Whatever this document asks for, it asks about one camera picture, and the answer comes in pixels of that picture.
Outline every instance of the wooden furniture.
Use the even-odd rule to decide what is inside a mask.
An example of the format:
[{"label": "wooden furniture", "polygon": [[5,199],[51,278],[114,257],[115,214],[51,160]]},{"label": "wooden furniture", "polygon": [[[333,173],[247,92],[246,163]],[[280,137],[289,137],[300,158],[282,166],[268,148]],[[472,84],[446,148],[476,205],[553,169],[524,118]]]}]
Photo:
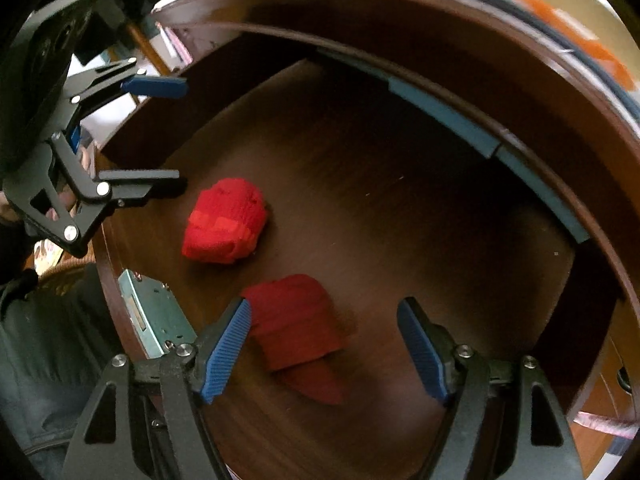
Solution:
[{"label": "wooden furniture", "polygon": [[[594,84],[603,77],[594,67],[540,41],[531,24],[468,0],[185,0],[156,17],[202,40],[243,34],[186,70],[183,101],[146,101],[103,150],[119,167],[165,166],[190,180],[179,199],[117,212],[94,240],[125,348],[142,357],[114,280],[124,268],[169,283],[196,330],[244,286],[306,272],[350,334],[348,349],[331,357],[350,384],[338,408],[277,384],[247,343],[227,390],[205,410],[242,478],[417,470],[442,409],[423,392],[396,329],[407,295],[487,356],[532,352],[568,416],[601,380],[610,389],[610,371],[623,365],[633,397],[609,397],[616,416],[638,417],[637,125],[621,97]],[[495,157],[318,46],[481,125],[590,240],[578,245]],[[227,176],[262,189],[270,222],[245,261],[190,262],[180,256],[186,219],[199,190]]]},{"label": "wooden furniture", "polygon": [[593,451],[584,458],[583,454],[580,453],[580,458],[582,458],[582,473],[585,478],[588,478],[593,470],[596,469],[601,457],[607,452],[607,449],[609,449],[614,437],[601,431],[590,430],[575,422],[571,425],[571,432],[574,436],[578,453],[582,450]]}]

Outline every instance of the red towel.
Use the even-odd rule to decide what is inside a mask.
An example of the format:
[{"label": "red towel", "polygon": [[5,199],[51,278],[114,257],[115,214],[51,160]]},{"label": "red towel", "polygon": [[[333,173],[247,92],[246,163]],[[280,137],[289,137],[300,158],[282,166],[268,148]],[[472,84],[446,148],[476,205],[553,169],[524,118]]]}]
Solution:
[{"label": "red towel", "polygon": [[345,347],[327,291],[305,274],[249,286],[241,296],[252,306],[252,335],[267,370],[299,393],[340,404],[344,387],[322,359]]},{"label": "red towel", "polygon": [[260,190],[242,178],[224,178],[200,193],[182,254],[199,262],[232,264],[254,252],[266,221]]}]

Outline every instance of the folded red cloth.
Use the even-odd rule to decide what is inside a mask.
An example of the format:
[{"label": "folded red cloth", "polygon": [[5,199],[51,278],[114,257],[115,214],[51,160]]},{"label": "folded red cloth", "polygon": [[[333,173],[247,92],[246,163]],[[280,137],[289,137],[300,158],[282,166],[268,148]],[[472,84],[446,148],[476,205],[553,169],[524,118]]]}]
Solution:
[{"label": "folded red cloth", "polygon": [[324,359],[286,368],[275,375],[289,388],[317,402],[333,406],[344,402],[344,383]]},{"label": "folded red cloth", "polygon": [[232,264],[254,252],[266,221],[260,190],[242,178],[224,178],[200,193],[182,254],[199,262]]},{"label": "folded red cloth", "polygon": [[252,306],[250,335],[267,370],[299,393],[340,404],[344,388],[325,355],[346,346],[327,291],[306,274],[260,283],[241,292]]}]

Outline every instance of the blue gripper pad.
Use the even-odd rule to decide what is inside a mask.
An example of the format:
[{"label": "blue gripper pad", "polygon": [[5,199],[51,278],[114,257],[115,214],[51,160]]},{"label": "blue gripper pad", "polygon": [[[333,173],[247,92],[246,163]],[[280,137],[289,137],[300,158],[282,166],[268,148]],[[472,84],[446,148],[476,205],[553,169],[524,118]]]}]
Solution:
[{"label": "blue gripper pad", "polygon": [[211,404],[225,389],[231,370],[251,328],[251,306],[244,300],[224,328],[224,332],[207,359],[204,384],[200,396]]},{"label": "blue gripper pad", "polygon": [[449,399],[449,392],[444,364],[433,342],[422,328],[414,309],[407,300],[402,300],[398,305],[397,317],[398,328],[424,389],[431,397],[444,404]]},{"label": "blue gripper pad", "polygon": [[189,86],[183,77],[135,75],[122,83],[120,88],[133,95],[179,99],[187,95]]}]

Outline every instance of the person's hand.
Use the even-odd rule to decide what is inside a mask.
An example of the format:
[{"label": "person's hand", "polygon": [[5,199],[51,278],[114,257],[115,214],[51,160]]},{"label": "person's hand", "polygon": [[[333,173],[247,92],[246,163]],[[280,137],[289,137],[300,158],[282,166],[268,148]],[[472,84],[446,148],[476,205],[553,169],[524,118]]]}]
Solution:
[{"label": "person's hand", "polygon": [[18,213],[16,213],[11,205],[9,204],[9,201],[6,199],[6,196],[4,195],[4,191],[0,191],[0,218],[2,220],[5,220],[6,222],[19,222],[20,221],[20,217],[18,216]]},{"label": "person's hand", "polygon": [[[83,146],[80,146],[80,157],[82,168],[85,171],[88,171],[89,168],[89,155],[86,149]],[[69,186],[65,186],[63,190],[58,194],[60,198],[60,202],[64,205],[67,211],[71,211],[73,206],[76,204],[76,196]],[[50,209],[47,212],[47,216],[54,220],[57,219],[58,215],[53,209]],[[4,195],[4,191],[0,191],[0,218],[5,220],[6,222],[19,222],[21,220],[20,216],[17,212],[13,210],[9,201],[6,199]]]}]

